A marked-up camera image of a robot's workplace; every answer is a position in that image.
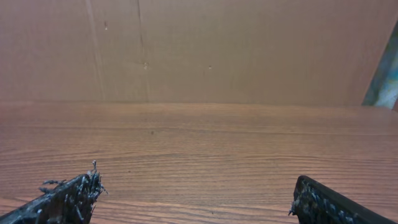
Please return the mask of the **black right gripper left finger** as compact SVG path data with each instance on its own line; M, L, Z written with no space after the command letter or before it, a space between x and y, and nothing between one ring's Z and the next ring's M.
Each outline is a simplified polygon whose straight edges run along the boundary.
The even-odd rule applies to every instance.
M89 223L98 197L106 191L101 178L94 160L92 170L85 174L70 180L46 180L39 189L41 196L1 215L1 223Z

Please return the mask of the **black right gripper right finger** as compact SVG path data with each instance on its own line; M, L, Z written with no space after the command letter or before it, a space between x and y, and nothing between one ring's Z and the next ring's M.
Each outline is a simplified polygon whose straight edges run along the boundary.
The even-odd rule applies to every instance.
M300 224L397 224L306 175L297 179L289 215Z

